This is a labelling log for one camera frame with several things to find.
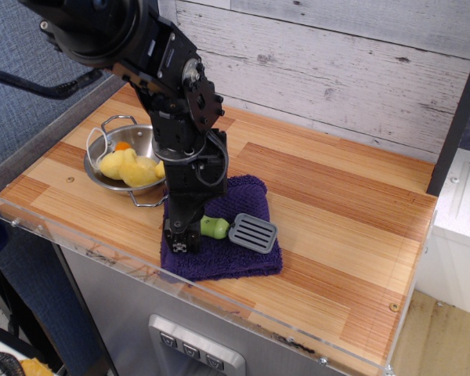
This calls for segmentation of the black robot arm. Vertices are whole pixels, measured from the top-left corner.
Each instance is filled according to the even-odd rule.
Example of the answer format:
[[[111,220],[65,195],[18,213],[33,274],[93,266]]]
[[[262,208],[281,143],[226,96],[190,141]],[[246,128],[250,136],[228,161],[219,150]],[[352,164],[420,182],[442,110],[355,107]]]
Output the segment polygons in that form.
[[[222,97],[194,43],[151,1],[28,1],[69,58],[128,82],[150,116],[168,188],[164,238],[175,253],[201,245],[205,205],[227,190]]]

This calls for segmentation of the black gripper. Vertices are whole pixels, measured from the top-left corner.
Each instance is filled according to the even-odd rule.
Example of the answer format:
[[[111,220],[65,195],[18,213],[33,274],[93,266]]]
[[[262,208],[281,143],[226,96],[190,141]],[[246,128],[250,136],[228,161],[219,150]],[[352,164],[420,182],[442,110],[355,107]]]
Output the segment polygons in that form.
[[[197,253],[204,206],[226,193],[227,134],[213,128],[197,138],[188,151],[167,149],[156,139],[152,146],[164,162],[168,188],[165,242],[172,253]]]

